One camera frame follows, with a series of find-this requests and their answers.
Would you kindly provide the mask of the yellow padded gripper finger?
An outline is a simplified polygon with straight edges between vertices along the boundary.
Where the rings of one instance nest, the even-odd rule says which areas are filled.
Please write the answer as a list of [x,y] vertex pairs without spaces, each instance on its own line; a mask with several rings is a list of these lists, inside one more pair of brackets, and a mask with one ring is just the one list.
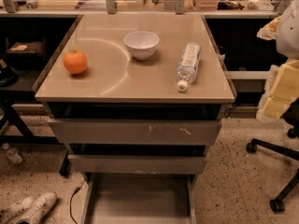
[[263,28],[261,28],[258,31],[257,37],[263,40],[276,40],[278,37],[279,22],[280,22],[280,16],[268,22]]
[[272,65],[258,104],[256,119],[271,122],[280,119],[299,97],[299,60],[290,59],[281,66]]

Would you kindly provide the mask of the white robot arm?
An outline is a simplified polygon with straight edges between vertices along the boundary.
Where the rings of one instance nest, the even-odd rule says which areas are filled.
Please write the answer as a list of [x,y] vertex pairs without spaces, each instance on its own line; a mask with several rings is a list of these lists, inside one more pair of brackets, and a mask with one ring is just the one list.
[[299,97],[299,0],[293,0],[281,16],[265,25],[257,34],[264,40],[276,40],[278,53],[287,57],[281,66],[272,65],[258,104],[256,119],[279,119]]

